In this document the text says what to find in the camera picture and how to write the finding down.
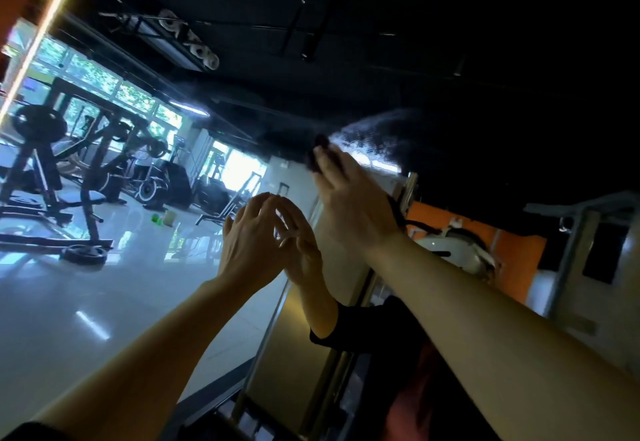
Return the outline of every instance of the tube light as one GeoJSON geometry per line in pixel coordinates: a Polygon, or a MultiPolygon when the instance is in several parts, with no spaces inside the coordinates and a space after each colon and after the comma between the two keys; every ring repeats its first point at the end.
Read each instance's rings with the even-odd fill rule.
{"type": "Polygon", "coordinates": [[[27,54],[20,65],[20,69],[18,69],[18,73],[15,75],[15,79],[13,83],[10,85],[9,90],[6,93],[4,98],[4,103],[2,107],[0,107],[0,125],[4,119],[4,116],[9,111],[9,106],[13,103],[13,100],[18,95],[18,90],[20,90],[20,86],[22,85],[22,81],[24,80],[25,75],[27,75],[27,70],[29,69],[29,65],[33,61],[36,56],[36,52],[44,39],[46,33],[51,28],[53,23],[53,19],[57,16],[60,11],[60,7],[62,7],[62,3],[64,0],[49,0],[49,4],[44,12],[44,16],[42,17],[42,21],[40,21],[40,25],[36,31],[36,35],[33,37],[33,40],[29,44],[29,48],[27,49],[27,54]]]}
{"type": "Polygon", "coordinates": [[[210,115],[211,115],[211,114],[209,114],[208,112],[206,112],[203,109],[199,109],[199,108],[194,107],[192,105],[183,104],[181,102],[176,102],[174,100],[170,100],[169,104],[174,105],[176,107],[180,107],[181,109],[185,109],[187,111],[190,111],[190,112],[195,113],[195,114],[199,114],[199,115],[207,117],[207,118],[210,117],[210,115]]]}

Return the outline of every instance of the black ceiling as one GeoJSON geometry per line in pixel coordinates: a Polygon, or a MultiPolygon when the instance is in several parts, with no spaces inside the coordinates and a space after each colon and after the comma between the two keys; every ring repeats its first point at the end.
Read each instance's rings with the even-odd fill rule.
{"type": "MultiPolygon", "coordinates": [[[[187,21],[283,27],[301,2],[123,1],[187,21]]],[[[326,17],[311,62],[301,58],[304,31],[281,54],[283,31],[193,24],[220,57],[208,73],[109,33],[116,21],[97,12],[117,11],[115,0],[70,0],[70,10],[210,105],[226,121],[214,120],[213,130],[246,133],[256,145],[236,144],[263,154],[299,159],[316,132],[411,109],[365,120],[348,136],[418,171],[425,202],[520,230],[530,225],[520,214],[525,202],[637,188],[626,171],[631,112],[622,105],[633,67],[630,1],[305,0],[298,28],[316,31],[326,17]]]]}

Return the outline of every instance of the black sleeve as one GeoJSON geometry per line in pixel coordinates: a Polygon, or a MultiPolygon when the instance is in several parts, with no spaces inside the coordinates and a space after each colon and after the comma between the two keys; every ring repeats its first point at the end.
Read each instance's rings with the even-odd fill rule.
{"type": "Polygon", "coordinates": [[[354,353],[373,353],[381,346],[380,338],[386,337],[389,328],[388,308],[344,306],[338,303],[338,322],[331,334],[320,339],[310,332],[309,339],[336,350],[354,353]]]}
{"type": "Polygon", "coordinates": [[[71,439],[66,434],[39,422],[25,422],[2,438],[2,441],[71,441],[71,439]]]}

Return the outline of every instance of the glossy floor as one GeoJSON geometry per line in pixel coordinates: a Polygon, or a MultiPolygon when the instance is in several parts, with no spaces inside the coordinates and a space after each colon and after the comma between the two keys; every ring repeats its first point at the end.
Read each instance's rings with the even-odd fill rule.
{"type": "MultiPolygon", "coordinates": [[[[65,233],[87,236],[84,218],[65,233]]],[[[222,244],[212,222],[178,211],[174,227],[129,199],[96,213],[114,250],[99,271],[56,255],[0,250],[0,436],[28,419],[215,277],[222,244]]],[[[43,225],[4,218],[0,231],[55,236],[43,225]]],[[[285,283],[258,292],[212,342],[183,393],[186,397],[255,355],[285,283]]]]}

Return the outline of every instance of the person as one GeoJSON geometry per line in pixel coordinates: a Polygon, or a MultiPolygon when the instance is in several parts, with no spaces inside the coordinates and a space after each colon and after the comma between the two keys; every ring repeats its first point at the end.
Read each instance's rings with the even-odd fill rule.
{"type": "Polygon", "coordinates": [[[338,164],[314,149],[329,230],[403,304],[367,311],[338,305],[323,286],[313,233],[290,202],[283,216],[303,227],[287,272],[301,285],[313,340],[382,355],[371,361],[377,385],[363,392],[371,404],[364,422],[376,432],[361,433],[404,440],[640,439],[640,389],[629,375],[413,242],[397,227],[386,193],[352,156],[330,149],[338,164]]]}
{"type": "Polygon", "coordinates": [[[295,251],[274,238],[278,200],[259,194],[227,217],[218,275],[5,441],[156,439],[213,338],[295,251]]]}

